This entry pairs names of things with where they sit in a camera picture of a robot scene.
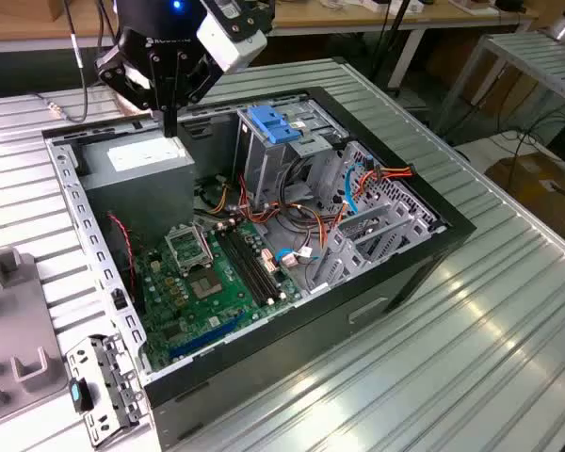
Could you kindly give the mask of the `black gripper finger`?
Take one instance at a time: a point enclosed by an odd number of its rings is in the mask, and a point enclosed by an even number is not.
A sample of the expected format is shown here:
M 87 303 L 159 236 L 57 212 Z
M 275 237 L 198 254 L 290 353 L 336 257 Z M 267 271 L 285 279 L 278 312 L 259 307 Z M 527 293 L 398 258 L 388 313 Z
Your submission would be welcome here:
M 157 121 L 164 137 L 170 135 L 170 107 L 159 99 L 157 90 L 136 68 L 126 64 L 120 49 L 112 47 L 95 60 L 99 79 L 119 94 L 127 104 L 148 110 Z
M 211 56 L 192 59 L 189 54 L 178 53 L 169 103 L 170 137 L 177 135 L 179 111 L 197 104 L 221 76 L 222 69 Z

